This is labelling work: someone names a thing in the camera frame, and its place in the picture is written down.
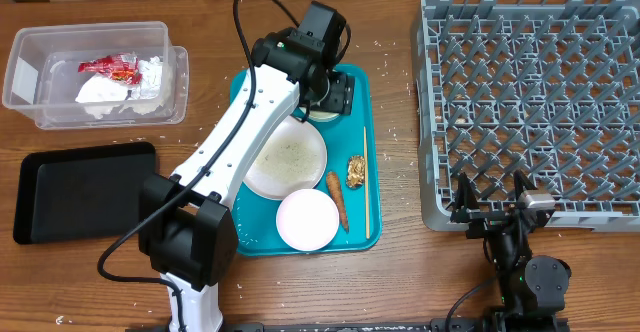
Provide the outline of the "white tissue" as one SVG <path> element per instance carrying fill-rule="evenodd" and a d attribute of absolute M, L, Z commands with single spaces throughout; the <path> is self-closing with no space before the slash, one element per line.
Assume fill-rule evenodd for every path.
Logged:
<path fill-rule="evenodd" d="M 159 56 L 139 62 L 141 81 L 128 91 L 128 100 L 142 100 L 156 98 L 160 93 L 163 62 Z"/>

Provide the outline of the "red snack wrapper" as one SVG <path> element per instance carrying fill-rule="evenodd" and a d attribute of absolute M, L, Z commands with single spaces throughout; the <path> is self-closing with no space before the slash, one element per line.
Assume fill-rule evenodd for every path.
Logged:
<path fill-rule="evenodd" d="M 82 62 L 78 72 L 93 72 L 116 82 L 128 85 L 139 84 L 142 74 L 139 69 L 139 59 L 134 53 L 118 53 L 96 60 Z"/>

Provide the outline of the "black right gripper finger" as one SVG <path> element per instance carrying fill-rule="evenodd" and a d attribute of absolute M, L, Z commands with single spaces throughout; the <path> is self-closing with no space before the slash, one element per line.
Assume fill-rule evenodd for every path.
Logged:
<path fill-rule="evenodd" d="M 458 211 L 462 208 L 471 210 L 479 209 L 474 188 L 465 173 L 461 173 L 458 176 L 458 189 L 454 198 L 454 210 Z"/>
<path fill-rule="evenodd" d="M 522 170 L 516 170 L 513 174 L 515 197 L 518 202 L 531 202 L 536 196 L 537 187 Z"/>

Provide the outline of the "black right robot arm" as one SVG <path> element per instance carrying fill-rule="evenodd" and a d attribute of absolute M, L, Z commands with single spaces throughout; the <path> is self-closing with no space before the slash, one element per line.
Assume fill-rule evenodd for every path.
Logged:
<path fill-rule="evenodd" d="M 495 275 L 460 297 L 444 320 L 446 331 L 567 331 L 568 322 L 556 317 L 565 308 L 572 275 L 569 265 L 550 256 L 535 256 L 528 235 L 550 221 L 555 199 L 537 188 L 525 174 L 514 172 L 516 202 L 505 210 L 483 212 L 470 179 L 461 174 L 450 220 L 467 226 L 468 239 L 481 239 L 485 258 Z M 496 283 L 501 304 L 477 319 L 455 315 L 459 306 Z"/>

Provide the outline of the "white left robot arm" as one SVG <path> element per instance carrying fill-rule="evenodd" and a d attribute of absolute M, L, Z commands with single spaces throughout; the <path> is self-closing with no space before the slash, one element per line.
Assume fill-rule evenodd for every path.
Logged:
<path fill-rule="evenodd" d="M 355 80 L 336 71 L 351 29 L 336 9 L 310 4 L 303 19 L 244 43 L 248 69 L 241 90 L 202 145 L 170 176 L 152 175 L 139 194 L 139 222 L 108 247 L 106 260 L 132 237 L 159 272 L 171 319 L 166 331 L 218 331 L 218 284 L 233 262 L 238 235 L 233 204 L 249 168 L 277 126 L 298 107 L 348 115 Z"/>

